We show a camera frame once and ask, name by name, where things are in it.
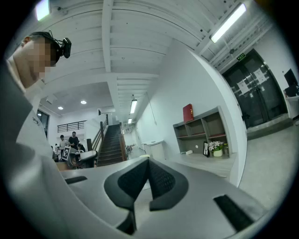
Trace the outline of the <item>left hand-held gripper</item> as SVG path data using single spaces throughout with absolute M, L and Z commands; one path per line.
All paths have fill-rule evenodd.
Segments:
M 79 152 L 71 147 L 65 147 L 62 159 L 66 161 L 71 169 L 93 168 L 94 162 L 97 161 L 98 153 L 95 150 Z

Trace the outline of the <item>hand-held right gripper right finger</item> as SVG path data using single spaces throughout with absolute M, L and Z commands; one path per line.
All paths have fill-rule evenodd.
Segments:
M 187 194 L 187 178 L 172 168 L 149 159 L 149 184 L 153 200 L 150 211 L 169 210 L 176 206 Z

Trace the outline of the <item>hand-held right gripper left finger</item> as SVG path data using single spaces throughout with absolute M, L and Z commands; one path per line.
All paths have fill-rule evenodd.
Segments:
M 110 200 L 118 207 L 133 210 L 134 202 L 148 180 L 148 159 L 141 160 L 111 174 L 104 182 Z

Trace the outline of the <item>grey wooden desk with hutch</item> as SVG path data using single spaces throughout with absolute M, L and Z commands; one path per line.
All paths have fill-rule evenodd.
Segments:
M 192 150 L 194 154 L 203 155 L 205 141 L 221 141 L 227 143 L 229 149 L 229 156 L 226 156 L 222 148 L 222 158 L 229 158 L 232 154 L 228 126 L 219 105 L 195 116 L 193 121 L 174 124 L 173 128 L 180 153 Z

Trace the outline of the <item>red book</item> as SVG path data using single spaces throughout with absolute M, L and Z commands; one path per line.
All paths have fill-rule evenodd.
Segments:
M 194 120 L 192 104 L 183 107 L 183 120 L 185 123 Z

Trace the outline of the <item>dark wooden staircase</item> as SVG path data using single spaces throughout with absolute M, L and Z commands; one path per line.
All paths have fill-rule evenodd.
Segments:
M 108 126 L 100 146 L 94 168 L 124 162 L 127 160 L 125 141 L 121 131 L 121 123 Z

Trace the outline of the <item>black balcony railing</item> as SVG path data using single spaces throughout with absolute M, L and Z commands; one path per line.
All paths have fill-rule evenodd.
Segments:
M 85 122 L 86 121 L 83 120 L 83 121 L 58 125 L 57 126 L 57 132 L 62 133 L 62 132 L 68 132 L 68 131 L 75 131 L 75 130 L 84 129 L 85 128 Z

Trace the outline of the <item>person's grey shirt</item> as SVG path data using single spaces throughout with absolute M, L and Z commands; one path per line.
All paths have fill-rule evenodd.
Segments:
M 0 64 L 0 175 L 17 211 L 46 239 L 70 239 L 65 198 L 70 191 L 59 173 L 40 123 L 13 79 Z

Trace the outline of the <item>white potted flowers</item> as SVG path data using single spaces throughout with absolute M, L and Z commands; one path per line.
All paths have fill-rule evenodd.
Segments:
M 208 148 L 213 157 L 221 157 L 223 155 L 223 145 L 224 143 L 221 141 L 212 141 L 209 143 Z

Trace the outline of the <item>white paper notice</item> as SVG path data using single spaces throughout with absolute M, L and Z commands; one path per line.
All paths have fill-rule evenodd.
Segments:
M 256 79 L 258 80 L 259 84 L 264 83 L 268 79 L 268 77 L 265 76 L 265 74 L 262 72 L 260 68 L 254 71 L 254 75 L 256 76 Z
M 249 92 L 249 88 L 244 80 L 237 83 L 241 93 L 244 95 L 245 93 Z

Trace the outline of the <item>black double door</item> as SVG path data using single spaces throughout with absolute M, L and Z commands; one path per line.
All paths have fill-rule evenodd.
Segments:
M 285 113 L 287 107 L 279 85 L 261 56 L 252 49 L 246 56 L 224 72 L 223 76 L 231 87 L 247 128 L 271 121 Z M 254 71 L 262 70 L 267 81 L 259 84 Z M 244 80 L 249 92 L 241 93 L 237 83 Z

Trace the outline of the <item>square ceiling light panel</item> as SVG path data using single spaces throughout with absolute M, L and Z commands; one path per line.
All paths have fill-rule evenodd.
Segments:
M 36 18 L 38 21 L 50 14 L 50 0 L 40 0 L 35 6 Z

